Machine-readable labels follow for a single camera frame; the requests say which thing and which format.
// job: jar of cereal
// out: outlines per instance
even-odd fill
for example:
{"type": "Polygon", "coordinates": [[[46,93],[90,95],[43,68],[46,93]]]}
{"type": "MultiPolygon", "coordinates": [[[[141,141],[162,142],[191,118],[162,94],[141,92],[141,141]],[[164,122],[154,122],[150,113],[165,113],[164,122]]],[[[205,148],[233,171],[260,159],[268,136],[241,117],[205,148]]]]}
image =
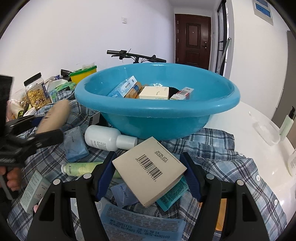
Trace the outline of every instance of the jar of cereal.
{"type": "Polygon", "coordinates": [[[36,110],[52,103],[50,95],[44,86],[44,80],[41,77],[41,73],[27,79],[24,82],[24,85],[28,99],[31,102],[31,106],[35,107],[36,110]]]}

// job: tabletop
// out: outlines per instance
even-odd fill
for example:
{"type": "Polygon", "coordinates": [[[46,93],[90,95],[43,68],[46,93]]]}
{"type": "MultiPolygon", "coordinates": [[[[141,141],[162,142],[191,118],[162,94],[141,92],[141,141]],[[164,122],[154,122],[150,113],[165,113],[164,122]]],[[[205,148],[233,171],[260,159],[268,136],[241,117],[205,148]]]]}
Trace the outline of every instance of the tabletop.
{"type": "Polygon", "coordinates": [[[265,115],[243,102],[231,110],[211,116],[205,127],[234,135],[235,151],[253,158],[259,175],[277,196],[289,223],[296,211],[296,176],[292,177],[287,168],[287,160],[294,148],[287,138],[269,146],[254,129],[255,120],[271,123],[279,130],[265,115]]]}

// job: bicycle handlebar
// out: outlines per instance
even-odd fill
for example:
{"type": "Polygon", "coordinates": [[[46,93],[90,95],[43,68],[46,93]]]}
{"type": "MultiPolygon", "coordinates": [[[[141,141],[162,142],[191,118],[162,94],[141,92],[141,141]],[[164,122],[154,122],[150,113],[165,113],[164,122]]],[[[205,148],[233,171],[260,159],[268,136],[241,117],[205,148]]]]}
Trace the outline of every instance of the bicycle handlebar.
{"type": "Polygon", "coordinates": [[[121,59],[121,60],[124,58],[134,57],[135,58],[134,64],[139,63],[139,58],[146,59],[152,63],[166,63],[165,59],[156,58],[155,55],[153,55],[152,57],[148,57],[148,56],[144,56],[144,55],[128,53],[126,50],[121,50],[121,51],[107,50],[107,54],[112,54],[112,57],[119,57],[119,59],[121,59]]]}

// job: ceiling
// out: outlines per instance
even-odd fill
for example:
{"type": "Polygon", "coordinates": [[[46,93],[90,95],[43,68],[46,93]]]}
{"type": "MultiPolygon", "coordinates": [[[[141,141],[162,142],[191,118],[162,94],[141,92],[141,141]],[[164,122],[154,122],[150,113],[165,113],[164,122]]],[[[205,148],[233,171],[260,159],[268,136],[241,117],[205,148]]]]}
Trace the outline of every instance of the ceiling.
{"type": "Polygon", "coordinates": [[[221,0],[169,0],[174,7],[194,7],[213,10],[221,0]]]}

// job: yellow bucket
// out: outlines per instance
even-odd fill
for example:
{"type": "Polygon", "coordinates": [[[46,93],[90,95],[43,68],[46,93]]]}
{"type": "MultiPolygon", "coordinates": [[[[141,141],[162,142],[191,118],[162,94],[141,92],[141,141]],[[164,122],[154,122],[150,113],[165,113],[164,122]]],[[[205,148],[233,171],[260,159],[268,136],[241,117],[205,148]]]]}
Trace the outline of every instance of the yellow bucket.
{"type": "Polygon", "coordinates": [[[72,82],[78,84],[85,77],[95,73],[96,68],[97,68],[97,66],[95,65],[95,66],[88,68],[88,69],[84,69],[84,70],[79,69],[79,70],[74,71],[73,73],[70,74],[72,82]]]}

